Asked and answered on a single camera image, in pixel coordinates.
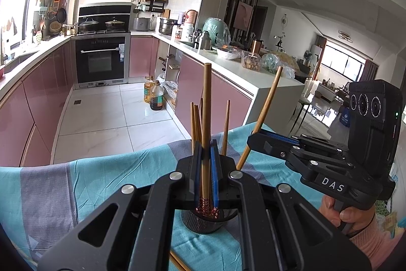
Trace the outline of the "pink right forearm sleeve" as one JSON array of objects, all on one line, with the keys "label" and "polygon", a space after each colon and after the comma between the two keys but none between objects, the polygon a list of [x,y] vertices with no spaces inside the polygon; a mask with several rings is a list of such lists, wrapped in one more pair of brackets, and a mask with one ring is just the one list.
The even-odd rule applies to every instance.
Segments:
[{"label": "pink right forearm sleeve", "polygon": [[376,217],[373,217],[366,228],[350,237],[350,241],[369,258],[371,269],[377,270],[403,237],[405,237],[404,230],[394,237],[389,231],[382,231]]}]

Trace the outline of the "right hand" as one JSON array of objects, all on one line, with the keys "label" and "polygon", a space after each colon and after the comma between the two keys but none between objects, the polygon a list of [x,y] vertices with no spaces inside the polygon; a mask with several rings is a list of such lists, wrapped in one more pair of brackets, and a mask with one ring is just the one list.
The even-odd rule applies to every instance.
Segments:
[{"label": "right hand", "polygon": [[335,199],[324,195],[321,200],[319,212],[328,219],[335,227],[339,227],[342,223],[351,225],[347,234],[355,234],[361,232],[368,227],[374,219],[376,207],[373,205],[369,210],[364,211],[350,206],[342,211],[334,209]]}]

